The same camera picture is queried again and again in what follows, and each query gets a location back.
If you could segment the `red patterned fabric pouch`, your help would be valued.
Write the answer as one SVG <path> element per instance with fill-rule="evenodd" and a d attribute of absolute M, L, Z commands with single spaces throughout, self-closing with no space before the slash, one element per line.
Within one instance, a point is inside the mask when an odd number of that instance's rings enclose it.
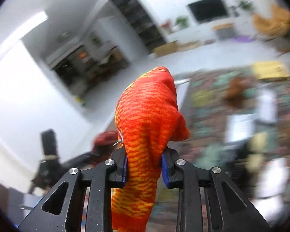
<path fill-rule="evenodd" d="M 97 156 L 106 156 L 113 152 L 115 143 L 118 141 L 117 131 L 107 130 L 98 134 L 94 141 L 91 152 Z"/>

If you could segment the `white cloth bundle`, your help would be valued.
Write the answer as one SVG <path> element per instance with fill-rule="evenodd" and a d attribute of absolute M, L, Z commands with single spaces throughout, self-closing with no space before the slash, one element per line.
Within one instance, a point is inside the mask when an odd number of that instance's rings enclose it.
<path fill-rule="evenodd" d="M 277 158 L 270 161 L 258 176 L 252 203 L 269 224 L 275 223 L 284 209 L 282 194 L 289 173 L 286 158 Z"/>

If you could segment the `cream cloth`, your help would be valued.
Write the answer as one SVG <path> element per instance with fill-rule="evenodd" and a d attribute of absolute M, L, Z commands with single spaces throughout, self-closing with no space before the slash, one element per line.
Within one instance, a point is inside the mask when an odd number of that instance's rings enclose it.
<path fill-rule="evenodd" d="M 248 142 L 248 151 L 247 161 L 245 167 L 249 173 L 257 173 L 263 162 L 265 148 L 267 146 L 268 132 L 258 132 Z"/>

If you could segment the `orange fish plush toy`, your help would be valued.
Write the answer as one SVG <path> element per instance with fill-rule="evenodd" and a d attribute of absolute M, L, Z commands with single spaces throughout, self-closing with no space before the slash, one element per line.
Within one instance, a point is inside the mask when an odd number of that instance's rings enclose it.
<path fill-rule="evenodd" d="M 166 67 L 156 67 L 130 85 L 142 82 L 162 83 L 177 93 L 173 76 Z M 121 121 L 115 123 L 121 145 L 126 151 L 129 176 L 124 188 L 115 189 L 111 197 L 113 230 L 145 231 L 155 204 L 162 154 L 170 141 L 167 142 L 157 134 L 139 134 L 138 131 L 145 130 L 144 126 L 137 126 L 136 130 L 129 131 L 125 136 L 124 131 L 118 128 Z"/>

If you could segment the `white wet wipes pack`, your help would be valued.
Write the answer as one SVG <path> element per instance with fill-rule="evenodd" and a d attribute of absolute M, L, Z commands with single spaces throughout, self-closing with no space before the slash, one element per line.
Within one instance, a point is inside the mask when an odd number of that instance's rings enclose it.
<path fill-rule="evenodd" d="M 224 143 L 251 138 L 255 131 L 255 114 L 233 114 L 227 117 Z"/>

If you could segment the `patterned woven tablecloth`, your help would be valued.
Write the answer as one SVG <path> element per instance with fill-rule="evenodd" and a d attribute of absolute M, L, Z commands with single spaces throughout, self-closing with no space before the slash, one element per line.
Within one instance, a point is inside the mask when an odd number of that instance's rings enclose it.
<path fill-rule="evenodd" d="M 290 72 L 198 71 L 147 231 L 290 231 Z"/>

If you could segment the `clear plastic packet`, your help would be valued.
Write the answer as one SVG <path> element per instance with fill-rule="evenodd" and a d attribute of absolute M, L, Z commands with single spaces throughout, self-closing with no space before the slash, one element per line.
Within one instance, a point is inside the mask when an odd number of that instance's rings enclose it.
<path fill-rule="evenodd" d="M 256 103 L 257 121 L 272 125 L 278 119 L 278 103 L 275 91 L 269 87 L 263 86 L 257 92 Z"/>

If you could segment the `brown star pillow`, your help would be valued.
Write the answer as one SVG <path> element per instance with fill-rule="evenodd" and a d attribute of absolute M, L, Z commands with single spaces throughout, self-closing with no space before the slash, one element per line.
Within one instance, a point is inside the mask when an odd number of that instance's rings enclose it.
<path fill-rule="evenodd" d="M 224 102 L 232 108 L 242 109 L 244 105 L 245 90 L 252 86 L 248 77 L 236 76 L 228 84 L 228 88 L 223 97 Z"/>

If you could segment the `round beige floor cushion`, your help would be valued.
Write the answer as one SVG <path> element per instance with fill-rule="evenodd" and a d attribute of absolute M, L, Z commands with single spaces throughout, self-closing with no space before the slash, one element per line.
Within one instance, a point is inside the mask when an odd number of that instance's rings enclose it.
<path fill-rule="evenodd" d="M 201 45 L 202 45 L 202 43 L 200 41 L 190 41 L 188 43 L 180 44 L 178 46 L 178 51 L 183 52 L 183 51 L 196 49 L 196 48 L 200 47 Z"/>

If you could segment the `purple floor mat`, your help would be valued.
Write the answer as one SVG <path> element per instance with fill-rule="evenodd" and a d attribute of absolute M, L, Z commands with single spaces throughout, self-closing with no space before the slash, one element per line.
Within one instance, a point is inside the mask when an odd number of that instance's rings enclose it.
<path fill-rule="evenodd" d="M 240 36 L 236 36 L 234 38 L 235 42 L 237 43 L 252 43 L 255 41 L 255 39 L 253 37 L 249 37 L 249 36 L 244 36 L 244 35 L 240 35 Z"/>

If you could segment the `potted plant left green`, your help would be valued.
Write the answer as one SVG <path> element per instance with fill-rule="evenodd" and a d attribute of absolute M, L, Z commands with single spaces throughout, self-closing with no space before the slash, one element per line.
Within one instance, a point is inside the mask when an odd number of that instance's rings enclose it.
<path fill-rule="evenodd" d="M 186 29 L 189 27 L 188 16 L 179 16 L 176 18 L 175 25 L 178 26 L 179 29 Z"/>

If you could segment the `small wooden side table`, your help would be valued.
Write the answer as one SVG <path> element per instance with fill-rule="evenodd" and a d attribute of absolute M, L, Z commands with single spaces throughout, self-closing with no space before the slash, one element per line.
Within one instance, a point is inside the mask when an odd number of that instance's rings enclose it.
<path fill-rule="evenodd" d="M 212 27 L 212 30 L 219 40 L 235 38 L 237 36 L 234 23 L 219 24 Z"/>

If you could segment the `white TV cabinet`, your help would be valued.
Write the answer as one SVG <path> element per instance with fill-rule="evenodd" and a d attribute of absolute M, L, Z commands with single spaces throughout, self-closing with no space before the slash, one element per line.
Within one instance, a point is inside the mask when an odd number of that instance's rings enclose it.
<path fill-rule="evenodd" d="M 178 43 L 187 43 L 191 41 L 206 41 L 209 39 L 218 39 L 218 35 L 213 27 L 222 24 L 233 24 L 235 33 L 238 35 L 253 36 L 256 30 L 249 16 L 240 16 L 215 20 L 203 24 L 191 24 L 190 27 L 176 31 L 170 35 L 166 35 L 168 42 L 177 41 Z"/>

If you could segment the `black glass display cabinet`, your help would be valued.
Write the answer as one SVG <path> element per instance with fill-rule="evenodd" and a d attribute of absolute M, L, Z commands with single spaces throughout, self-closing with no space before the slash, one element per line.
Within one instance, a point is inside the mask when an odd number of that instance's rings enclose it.
<path fill-rule="evenodd" d="M 165 44 L 163 36 L 138 0 L 111 0 L 137 33 L 145 47 L 153 52 Z"/>

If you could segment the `yellow rocking lounge chair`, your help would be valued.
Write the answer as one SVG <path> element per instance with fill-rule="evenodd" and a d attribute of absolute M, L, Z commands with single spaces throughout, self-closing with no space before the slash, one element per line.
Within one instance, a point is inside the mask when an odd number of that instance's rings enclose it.
<path fill-rule="evenodd" d="M 284 37 L 290 29 L 290 10 L 276 4 L 271 6 L 271 18 L 252 15 L 252 23 L 258 33 L 270 38 Z"/>

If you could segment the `black television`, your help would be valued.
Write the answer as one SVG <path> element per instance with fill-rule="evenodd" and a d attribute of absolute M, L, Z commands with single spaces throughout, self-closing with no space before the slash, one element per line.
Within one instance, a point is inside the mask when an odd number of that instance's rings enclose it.
<path fill-rule="evenodd" d="M 230 18 L 224 0 L 200 0 L 188 5 L 192 15 L 199 24 L 214 20 Z"/>

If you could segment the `potted plant right large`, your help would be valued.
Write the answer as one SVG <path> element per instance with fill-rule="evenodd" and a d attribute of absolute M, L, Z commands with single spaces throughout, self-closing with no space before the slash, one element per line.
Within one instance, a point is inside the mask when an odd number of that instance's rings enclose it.
<path fill-rule="evenodd" d="M 254 4 L 250 0 L 237 0 L 237 7 L 250 14 L 255 11 Z"/>

